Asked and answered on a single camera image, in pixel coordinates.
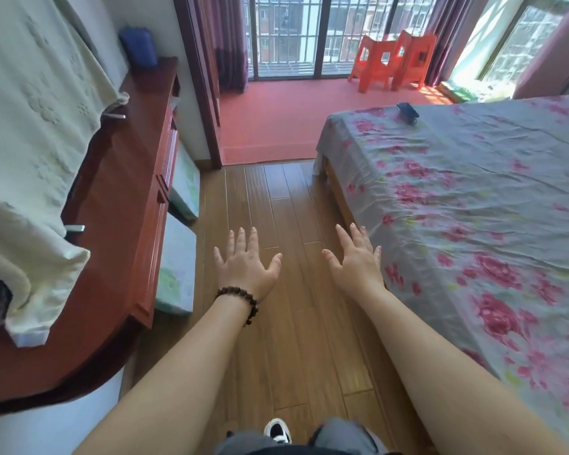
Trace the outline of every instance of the bed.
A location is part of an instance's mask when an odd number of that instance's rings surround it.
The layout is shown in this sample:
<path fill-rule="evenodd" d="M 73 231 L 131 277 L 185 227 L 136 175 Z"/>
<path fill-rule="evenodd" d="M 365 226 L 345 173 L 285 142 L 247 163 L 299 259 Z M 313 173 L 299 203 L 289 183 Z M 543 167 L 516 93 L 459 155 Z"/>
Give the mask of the bed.
<path fill-rule="evenodd" d="M 416 109 L 331 115 L 315 173 L 388 288 L 569 440 L 569 96 Z"/>

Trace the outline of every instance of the person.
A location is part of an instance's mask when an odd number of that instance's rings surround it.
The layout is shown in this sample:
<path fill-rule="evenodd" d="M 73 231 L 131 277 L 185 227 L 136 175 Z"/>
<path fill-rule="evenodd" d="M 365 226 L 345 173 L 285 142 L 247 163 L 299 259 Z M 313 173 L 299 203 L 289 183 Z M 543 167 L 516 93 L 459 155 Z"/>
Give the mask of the person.
<path fill-rule="evenodd" d="M 323 255 L 334 283 L 364 309 L 395 364 L 411 401 L 441 455 L 569 454 L 569 445 L 508 388 L 480 367 L 390 293 L 364 229 L 350 234 L 337 226 L 343 261 Z M 266 269 L 259 260 L 256 229 L 235 240 L 230 231 L 226 258 L 215 248 L 220 288 L 245 289 L 261 303 L 281 269 L 282 254 Z M 75 455 L 192 454 L 200 442 L 226 372 L 236 338 L 251 306 L 226 293 L 92 430 Z M 216 455 L 359 455 L 387 449 L 365 428 L 327 422 L 308 445 L 290 443 L 286 424 L 273 421 L 267 434 L 228 437 Z"/>

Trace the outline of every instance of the bracelet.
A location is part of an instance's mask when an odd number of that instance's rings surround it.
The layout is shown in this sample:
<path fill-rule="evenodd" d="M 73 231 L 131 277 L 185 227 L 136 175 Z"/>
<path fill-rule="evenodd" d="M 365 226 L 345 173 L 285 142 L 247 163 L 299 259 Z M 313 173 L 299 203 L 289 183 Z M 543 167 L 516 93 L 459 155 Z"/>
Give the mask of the bracelet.
<path fill-rule="evenodd" d="M 249 314 L 249 317 L 247 318 L 245 325 L 250 326 L 251 319 L 254 318 L 255 315 L 257 314 L 257 312 L 259 311 L 259 309 L 257 308 L 257 300 L 253 297 L 253 295 L 250 294 L 249 292 L 247 292 L 245 289 L 241 289 L 241 288 L 236 287 L 236 286 L 228 286 L 225 288 L 221 288 L 217 291 L 217 295 L 215 296 L 215 300 L 217 300 L 217 298 L 220 295 L 224 295 L 224 294 L 240 295 L 240 297 L 243 297 L 246 301 L 249 302 L 250 314 Z"/>

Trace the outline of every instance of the shoe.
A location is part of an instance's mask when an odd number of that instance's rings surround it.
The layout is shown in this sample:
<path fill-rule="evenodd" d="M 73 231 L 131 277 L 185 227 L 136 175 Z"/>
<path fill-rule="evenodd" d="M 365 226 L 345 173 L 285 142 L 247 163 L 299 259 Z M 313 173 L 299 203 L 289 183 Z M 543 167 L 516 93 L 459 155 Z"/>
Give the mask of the shoe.
<path fill-rule="evenodd" d="M 291 433 L 286 423 L 279 418 L 274 418 L 266 425 L 263 434 L 271 437 L 278 444 L 293 444 Z"/>

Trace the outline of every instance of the orange stool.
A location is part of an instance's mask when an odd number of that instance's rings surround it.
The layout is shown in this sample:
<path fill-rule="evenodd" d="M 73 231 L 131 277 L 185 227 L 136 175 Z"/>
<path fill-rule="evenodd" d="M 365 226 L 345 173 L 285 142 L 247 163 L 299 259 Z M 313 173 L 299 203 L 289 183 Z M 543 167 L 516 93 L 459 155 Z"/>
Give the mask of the orange stool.
<path fill-rule="evenodd" d="M 367 60 L 361 60 L 360 58 L 365 49 L 369 51 Z M 400 51 L 401 45 L 399 41 L 376 41 L 365 35 L 358 46 L 358 52 L 356 53 L 350 76 L 348 76 L 348 81 L 358 77 L 358 92 L 360 93 L 365 93 L 373 81 L 384 81 L 383 87 L 387 89 L 390 77 L 395 74 L 401 62 L 402 58 L 399 57 Z M 382 62 L 382 57 L 386 52 L 390 53 L 387 64 Z"/>
<path fill-rule="evenodd" d="M 395 70 L 394 78 L 392 78 L 392 90 L 397 91 L 403 83 L 415 81 L 419 82 L 418 88 L 423 88 L 428 66 L 434 53 L 436 35 L 428 33 L 416 37 L 403 30 L 399 36 L 399 42 L 404 52 L 400 67 Z"/>

